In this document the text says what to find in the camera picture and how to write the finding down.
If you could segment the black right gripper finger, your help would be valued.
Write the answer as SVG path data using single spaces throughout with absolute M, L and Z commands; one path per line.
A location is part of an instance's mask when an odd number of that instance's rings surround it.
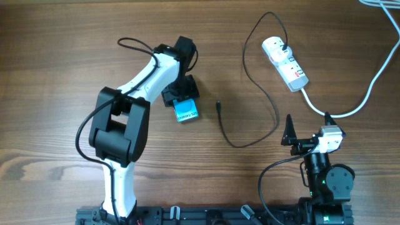
M 346 135 L 346 133 L 337 125 L 337 123 L 328 112 L 325 112 L 324 114 L 324 122 L 326 126 L 337 126 L 341 130 L 342 136 Z
M 285 130 L 282 135 L 281 145 L 292 146 L 298 142 L 296 132 L 294 129 L 293 120 L 290 114 L 286 116 Z

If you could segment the blue screen Galaxy smartphone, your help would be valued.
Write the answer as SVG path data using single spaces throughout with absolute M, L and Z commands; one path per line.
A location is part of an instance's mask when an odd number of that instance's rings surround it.
M 173 101 L 176 119 L 179 123 L 185 123 L 189 120 L 195 119 L 199 116 L 198 109 L 194 99 L 188 99 L 178 102 Z

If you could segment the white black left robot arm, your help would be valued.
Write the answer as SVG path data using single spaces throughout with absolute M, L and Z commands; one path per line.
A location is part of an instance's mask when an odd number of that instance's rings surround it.
M 78 154 L 103 167 L 106 197 L 96 212 L 104 224 L 137 223 L 134 168 L 146 147 L 157 97 L 174 108 L 180 123 L 199 116 L 195 100 L 200 94 L 189 74 L 198 60 L 193 40 L 181 36 L 174 46 L 145 44 L 140 51 L 150 55 L 148 64 L 119 88 L 104 87 L 75 137 Z

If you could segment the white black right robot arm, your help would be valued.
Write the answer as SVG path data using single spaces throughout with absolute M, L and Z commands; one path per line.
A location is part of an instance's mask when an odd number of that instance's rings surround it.
M 291 115 L 287 115 L 281 144 L 291 146 L 291 155 L 299 156 L 303 184 L 310 196 L 299 199 L 299 224 L 354 224 L 351 200 L 355 172 L 344 164 L 331 164 L 329 155 L 340 149 L 346 133 L 329 113 L 324 125 L 308 139 L 296 135 Z

